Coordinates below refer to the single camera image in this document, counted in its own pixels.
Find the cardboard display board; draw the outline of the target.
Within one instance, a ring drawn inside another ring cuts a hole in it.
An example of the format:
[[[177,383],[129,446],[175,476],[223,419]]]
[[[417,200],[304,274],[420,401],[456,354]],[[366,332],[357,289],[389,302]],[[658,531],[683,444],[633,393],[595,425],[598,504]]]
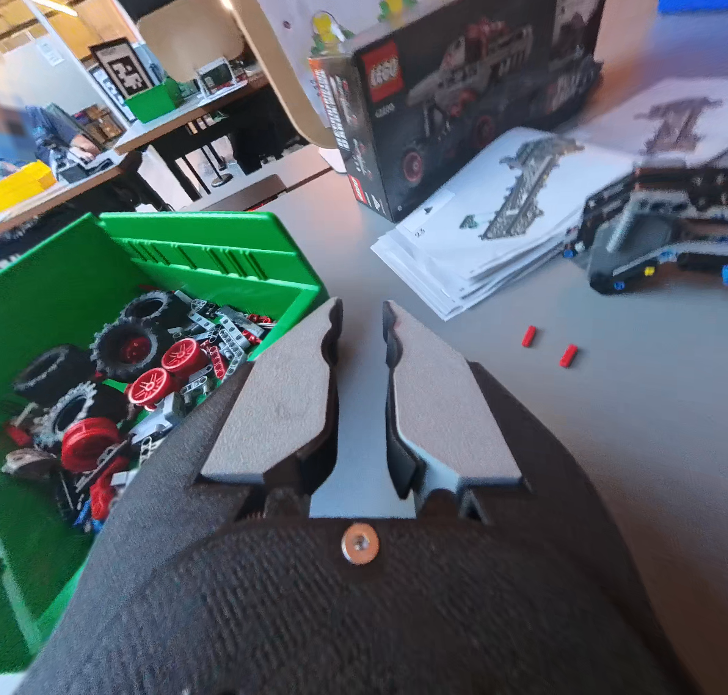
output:
[[[232,14],[256,55],[288,119],[310,144],[333,150],[330,127],[315,110],[258,0],[230,0]]]

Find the red lego wheel hub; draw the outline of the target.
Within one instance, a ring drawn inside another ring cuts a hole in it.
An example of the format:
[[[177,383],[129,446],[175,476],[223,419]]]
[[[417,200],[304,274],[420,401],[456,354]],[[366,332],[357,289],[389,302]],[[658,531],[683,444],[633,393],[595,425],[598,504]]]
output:
[[[108,463],[99,478],[89,488],[90,511],[95,521],[104,523],[110,513],[111,502],[115,496],[112,478],[117,472],[126,472],[130,461],[125,456],[118,456]]]
[[[98,459],[112,445],[120,443],[117,424],[106,417],[85,418],[64,432],[61,443],[61,467],[68,472],[92,472]]]
[[[169,372],[157,367],[142,373],[132,382],[126,390],[126,396],[130,404],[153,411],[175,388],[175,381]]]
[[[209,361],[197,340],[182,338],[163,354],[161,367],[172,376],[188,379],[206,368]]]

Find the black stanchion post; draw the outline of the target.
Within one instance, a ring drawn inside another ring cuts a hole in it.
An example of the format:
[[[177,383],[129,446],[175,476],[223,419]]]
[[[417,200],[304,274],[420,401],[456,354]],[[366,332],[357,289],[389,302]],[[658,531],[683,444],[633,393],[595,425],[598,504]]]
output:
[[[228,171],[227,162],[217,153],[212,144],[205,144],[201,148],[201,152],[213,169],[214,178],[211,181],[213,188],[220,188],[233,180],[232,173]]]

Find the yellow plastic bin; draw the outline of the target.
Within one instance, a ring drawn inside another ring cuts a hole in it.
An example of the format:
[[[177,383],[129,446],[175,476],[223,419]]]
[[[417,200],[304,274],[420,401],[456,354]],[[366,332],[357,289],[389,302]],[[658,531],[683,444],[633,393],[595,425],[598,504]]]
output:
[[[57,183],[51,169],[39,160],[1,180],[1,211],[49,190]]]

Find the wooden table with black legs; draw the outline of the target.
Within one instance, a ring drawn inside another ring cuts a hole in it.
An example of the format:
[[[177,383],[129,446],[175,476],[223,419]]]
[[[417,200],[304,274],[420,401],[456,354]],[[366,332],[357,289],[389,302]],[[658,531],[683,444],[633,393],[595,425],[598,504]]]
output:
[[[244,85],[227,88],[208,99],[195,95],[150,122],[134,122],[116,142],[114,151],[125,155],[153,147],[189,199],[201,199],[201,194],[177,161],[183,160],[205,194],[209,194],[209,187],[191,166],[188,155],[212,146],[214,141],[231,133],[234,128],[232,106],[268,86],[265,73],[258,71],[253,72]]]

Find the partly built lego truck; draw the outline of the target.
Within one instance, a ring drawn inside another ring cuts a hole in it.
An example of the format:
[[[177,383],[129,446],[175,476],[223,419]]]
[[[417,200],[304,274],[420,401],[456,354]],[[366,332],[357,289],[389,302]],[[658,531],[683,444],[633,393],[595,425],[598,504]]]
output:
[[[726,285],[726,158],[636,166],[587,198],[562,254],[603,296],[633,290],[665,264],[719,274]]]

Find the small green storage bin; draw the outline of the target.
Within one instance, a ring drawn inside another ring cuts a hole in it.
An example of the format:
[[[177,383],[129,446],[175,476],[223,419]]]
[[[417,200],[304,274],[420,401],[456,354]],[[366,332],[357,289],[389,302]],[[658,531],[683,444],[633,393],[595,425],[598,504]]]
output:
[[[163,83],[132,95],[124,101],[133,117],[149,123],[175,111],[184,103],[180,86],[171,77]]]

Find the black lego set box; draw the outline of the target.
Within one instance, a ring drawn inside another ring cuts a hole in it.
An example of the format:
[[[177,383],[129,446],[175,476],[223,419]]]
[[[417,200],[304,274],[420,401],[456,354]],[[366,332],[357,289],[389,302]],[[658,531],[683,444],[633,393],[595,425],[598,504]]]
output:
[[[355,199],[396,224],[503,133],[598,81],[606,0],[428,0],[309,64]]]

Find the beige rounded panel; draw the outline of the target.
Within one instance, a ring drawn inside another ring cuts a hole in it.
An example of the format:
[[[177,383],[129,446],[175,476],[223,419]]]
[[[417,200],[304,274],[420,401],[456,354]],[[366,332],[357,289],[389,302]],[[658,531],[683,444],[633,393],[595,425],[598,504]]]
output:
[[[162,68],[189,81],[209,63],[235,59],[245,39],[221,0],[174,0],[141,17],[137,28]]]

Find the black lego tyre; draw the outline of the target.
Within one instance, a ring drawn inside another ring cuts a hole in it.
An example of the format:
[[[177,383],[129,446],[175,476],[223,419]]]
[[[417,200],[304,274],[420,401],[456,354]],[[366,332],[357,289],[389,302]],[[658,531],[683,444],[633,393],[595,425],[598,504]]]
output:
[[[87,349],[61,344],[43,352],[24,368],[12,382],[12,389],[29,402],[49,407],[95,374],[96,363]]]
[[[172,327],[177,298],[165,290],[151,290],[130,301],[119,313],[120,319]]]
[[[85,381],[66,392],[41,419],[33,445],[52,454],[59,452],[66,431],[87,418],[107,418],[120,423],[129,402],[122,391],[104,383]]]

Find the green plastic bin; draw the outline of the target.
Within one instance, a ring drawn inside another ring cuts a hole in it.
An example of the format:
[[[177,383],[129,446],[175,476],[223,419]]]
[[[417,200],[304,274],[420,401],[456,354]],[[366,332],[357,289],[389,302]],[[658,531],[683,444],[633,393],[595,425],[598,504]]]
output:
[[[329,297],[277,216],[264,212],[87,214],[2,269],[5,425],[28,402],[12,382],[60,344],[88,349],[144,290],[272,318],[265,350]],[[75,590],[93,538],[64,522],[52,482],[2,473],[1,672],[24,672]]]

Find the black tyre with red hub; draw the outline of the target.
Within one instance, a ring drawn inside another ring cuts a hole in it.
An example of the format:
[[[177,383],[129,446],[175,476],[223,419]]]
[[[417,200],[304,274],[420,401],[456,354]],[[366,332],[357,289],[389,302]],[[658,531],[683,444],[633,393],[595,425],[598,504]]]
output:
[[[103,377],[131,383],[159,365],[165,338],[155,327],[118,319],[95,334],[90,359]]]

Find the black and white marker sign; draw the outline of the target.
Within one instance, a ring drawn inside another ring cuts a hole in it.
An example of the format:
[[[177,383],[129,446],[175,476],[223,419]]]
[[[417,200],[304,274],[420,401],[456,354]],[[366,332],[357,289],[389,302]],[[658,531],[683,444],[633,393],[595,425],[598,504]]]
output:
[[[119,91],[123,101],[154,88],[149,72],[126,38],[92,45],[89,51]]]

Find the lego instruction booklet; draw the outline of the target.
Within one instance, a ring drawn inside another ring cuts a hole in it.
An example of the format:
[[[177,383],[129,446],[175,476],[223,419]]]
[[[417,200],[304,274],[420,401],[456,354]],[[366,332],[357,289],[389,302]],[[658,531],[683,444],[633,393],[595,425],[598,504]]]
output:
[[[587,198],[636,166],[726,158],[726,87],[664,79],[565,133],[509,130],[372,251],[453,318],[562,253]]]

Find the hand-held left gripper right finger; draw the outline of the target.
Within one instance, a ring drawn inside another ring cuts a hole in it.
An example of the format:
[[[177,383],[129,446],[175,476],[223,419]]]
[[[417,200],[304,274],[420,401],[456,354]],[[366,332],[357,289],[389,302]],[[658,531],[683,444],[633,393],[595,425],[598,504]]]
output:
[[[417,515],[435,493],[517,490],[523,474],[467,359],[395,301],[383,303],[387,466]]]

